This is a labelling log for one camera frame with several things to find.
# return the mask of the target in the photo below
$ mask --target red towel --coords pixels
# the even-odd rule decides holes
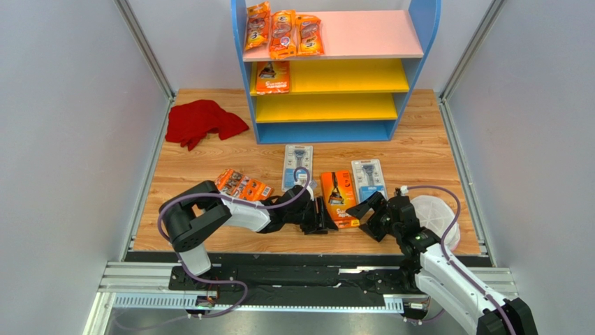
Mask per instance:
[[[219,139],[227,140],[247,131],[248,125],[236,114],[226,112],[212,100],[197,100],[175,106],[170,111],[166,141],[188,146],[191,151],[207,136],[219,133]]]

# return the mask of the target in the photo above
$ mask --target blue shelf frame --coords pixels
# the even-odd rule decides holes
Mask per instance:
[[[392,98],[398,117],[395,121],[323,121],[291,123],[256,123],[256,98],[250,96],[252,63],[244,62],[247,7],[245,0],[231,0],[231,24],[237,59],[240,62],[244,91],[252,119],[252,128],[259,144],[390,141],[403,117],[421,70],[434,44],[440,23],[441,0],[411,0],[409,15],[416,29],[424,55],[418,59],[402,59],[409,92],[394,93]]]

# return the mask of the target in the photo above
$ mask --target orange razor package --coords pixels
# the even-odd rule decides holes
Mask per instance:
[[[289,93],[289,61],[256,64],[256,94]]]
[[[281,10],[272,16],[272,38],[269,44],[271,59],[284,59],[295,56],[296,47],[293,37],[294,10]]]
[[[297,45],[297,55],[316,56],[324,54],[321,20],[313,15],[298,15],[295,25],[300,40]]]
[[[266,199],[273,189],[261,181],[244,176],[243,174],[227,169],[215,180],[217,189],[234,198],[259,201]]]
[[[246,51],[253,47],[260,47],[269,41],[270,17],[271,8],[269,7],[269,1],[265,1],[260,5],[248,7]]]
[[[359,227],[360,221],[346,213],[356,206],[355,189],[348,170],[321,174],[324,201],[328,213],[339,228]]]

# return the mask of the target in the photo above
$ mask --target gray wall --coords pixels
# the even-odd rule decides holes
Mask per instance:
[[[595,2],[508,1],[450,101],[499,264],[540,334],[593,334]]]
[[[2,1],[2,334],[82,332],[165,111],[112,0]]]
[[[230,0],[129,0],[174,89],[241,88]],[[272,10],[387,10],[411,0],[270,0]],[[247,0],[254,5],[261,0]],[[417,83],[440,91],[492,0],[443,0],[438,36]]]

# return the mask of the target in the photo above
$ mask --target white mesh container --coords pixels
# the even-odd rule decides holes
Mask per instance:
[[[416,208],[416,215],[420,219],[422,227],[426,227],[435,232],[439,237],[444,235],[446,228],[453,222],[455,213],[438,197],[431,195],[420,195],[412,199],[411,204]],[[461,241],[461,232],[459,230],[459,223],[450,230],[446,236],[446,246],[454,251]]]

